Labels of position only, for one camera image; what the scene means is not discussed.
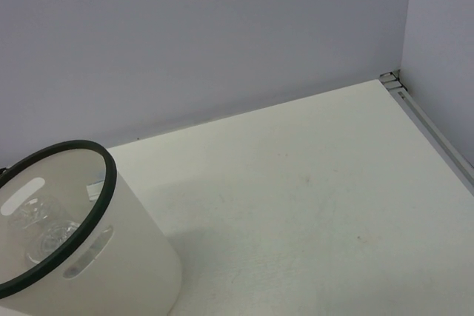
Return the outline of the clear crushed plastic bottle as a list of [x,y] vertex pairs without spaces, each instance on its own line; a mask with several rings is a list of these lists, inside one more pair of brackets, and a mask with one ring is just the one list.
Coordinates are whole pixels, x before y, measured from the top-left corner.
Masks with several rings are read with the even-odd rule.
[[35,266],[55,252],[80,226],[52,196],[30,198],[8,218],[11,237],[24,250],[28,266]]

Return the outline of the white bin with black rim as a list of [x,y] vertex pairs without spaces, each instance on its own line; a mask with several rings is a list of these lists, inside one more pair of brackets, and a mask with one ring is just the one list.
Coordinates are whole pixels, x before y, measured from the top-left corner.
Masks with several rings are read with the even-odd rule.
[[[57,199],[80,226],[28,266],[7,218],[43,195]],[[176,251],[100,144],[54,144],[1,174],[3,308],[26,315],[167,315],[181,280]]]

